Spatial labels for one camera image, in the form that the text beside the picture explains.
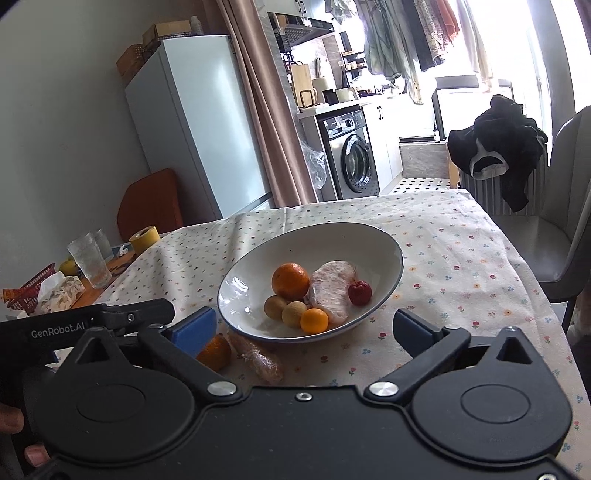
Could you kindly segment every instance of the finger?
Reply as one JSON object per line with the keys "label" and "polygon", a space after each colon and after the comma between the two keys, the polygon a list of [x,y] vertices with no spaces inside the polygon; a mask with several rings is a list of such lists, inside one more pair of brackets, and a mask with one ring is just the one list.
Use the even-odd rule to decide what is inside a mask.
{"label": "finger", "polygon": [[0,403],[0,432],[18,433],[25,426],[25,417],[18,408]]}
{"label": "finger", "polygon": [[41,443],[25,448],[25,458],[32,466],[38,467],[49,461],[49,455]]}

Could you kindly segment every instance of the tablecloth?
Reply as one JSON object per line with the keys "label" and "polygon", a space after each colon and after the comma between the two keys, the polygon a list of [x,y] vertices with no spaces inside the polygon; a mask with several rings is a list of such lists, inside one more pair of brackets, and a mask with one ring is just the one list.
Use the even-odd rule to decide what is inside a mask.
{"label": "tablecloth", "polygon": [[[493,336],[503,326],[517,325],[573,406],[573,425],[558,458],[591,478],[591,410],[560,322],[528,265],[465,190],[262,210],[186,227],[143,253],[98,302],[165,297],[174,304],[175,321],[202,306],[216,309],[222,278],[249,250],[296,228],[337,221],[367,223],[392,235],[404,253],[402,280],[356,329],[321,342],[275,346],[285,366],[284,384],[363,388],[401,366],[410,359],[392,337],[392,317],[401,307],[435,325],[456,323],[475,335]],[[225,324],[218,322],[224,332]],[[238,359],[222,374],[243,387],[259,383]]]}

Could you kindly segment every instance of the drinking glass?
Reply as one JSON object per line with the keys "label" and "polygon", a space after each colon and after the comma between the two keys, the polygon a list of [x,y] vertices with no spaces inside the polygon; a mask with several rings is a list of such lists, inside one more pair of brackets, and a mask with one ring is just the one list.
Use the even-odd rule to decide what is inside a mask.
{"label": "drinking glass", "polygon": [[105,259],[105,262],[112,260],[114,255],[111,250],[111,244],[102,228],[99,228],[95,232],[95,242],[99,246],[100,254],[103,256],[103,259]]}
{"label": "drinking glass", "polygon": [[92,233],[87,233],[68,245],[68,251],[92,285],[92,288],[106,287],[111,280],[111,272],[100,254]]}

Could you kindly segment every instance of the black clothing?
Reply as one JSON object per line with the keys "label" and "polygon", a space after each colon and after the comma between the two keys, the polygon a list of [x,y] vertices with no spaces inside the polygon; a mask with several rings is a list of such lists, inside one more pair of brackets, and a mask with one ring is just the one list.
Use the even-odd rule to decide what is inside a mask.
{"label": "black clothing", "polygon": [[[491,108],[476,118],[472,127],[449,132],[447,147],[452,162],[470,174],[470,162],[478,149],[476,139],[487,152],[497,152],[506,161],[508,170],[501,175],[501,195],[513,212],[528,204],[524,193],[527,179],[546,150],[548,137],[532,118],[523,115],[523,105],[494,95]],[[484,157],[473,165],[474,171],[498,162]]]}

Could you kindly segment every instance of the wooden cutting board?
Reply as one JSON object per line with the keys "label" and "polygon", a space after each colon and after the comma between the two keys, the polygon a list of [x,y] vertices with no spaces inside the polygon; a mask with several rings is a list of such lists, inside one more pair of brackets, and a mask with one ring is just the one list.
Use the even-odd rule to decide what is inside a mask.
{"label": "wooden cutting board", "polygon": [[[312,87],[312,76],[310,75],[310,68],[308,65],[291,65],[291,82],[294,87],[295,101],[298,107],[311,106],[316,103],[316,94],[314,87]],[[310,90],[310,92],[304,92],[300,96],[300,92],[304,90]]]}

